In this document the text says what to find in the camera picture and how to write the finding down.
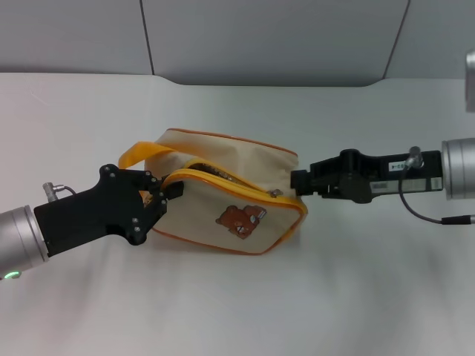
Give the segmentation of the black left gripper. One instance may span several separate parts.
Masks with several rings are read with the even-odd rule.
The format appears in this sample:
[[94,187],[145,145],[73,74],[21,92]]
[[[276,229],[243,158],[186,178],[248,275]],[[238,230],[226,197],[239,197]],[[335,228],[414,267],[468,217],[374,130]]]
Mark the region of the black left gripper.
[[150,171],[103,165],[91,189],[37,206],[33,213],[47,246],[80,246],[108,235],[141,245],[181,197],[184,182],[165,183]]

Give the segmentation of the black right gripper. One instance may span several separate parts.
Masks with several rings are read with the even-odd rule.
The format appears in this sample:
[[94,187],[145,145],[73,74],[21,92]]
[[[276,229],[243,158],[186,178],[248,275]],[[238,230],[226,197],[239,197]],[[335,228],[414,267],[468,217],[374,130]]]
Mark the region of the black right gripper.
[[316,193],[322,199],[351,200],[367,204],[376,197],[442,191],[442,158],[438,151],[423,151],[420,168],[404,169],[409,154],[368,156],[351,149],[313,163],[310,171],[290,174],[297,196]]

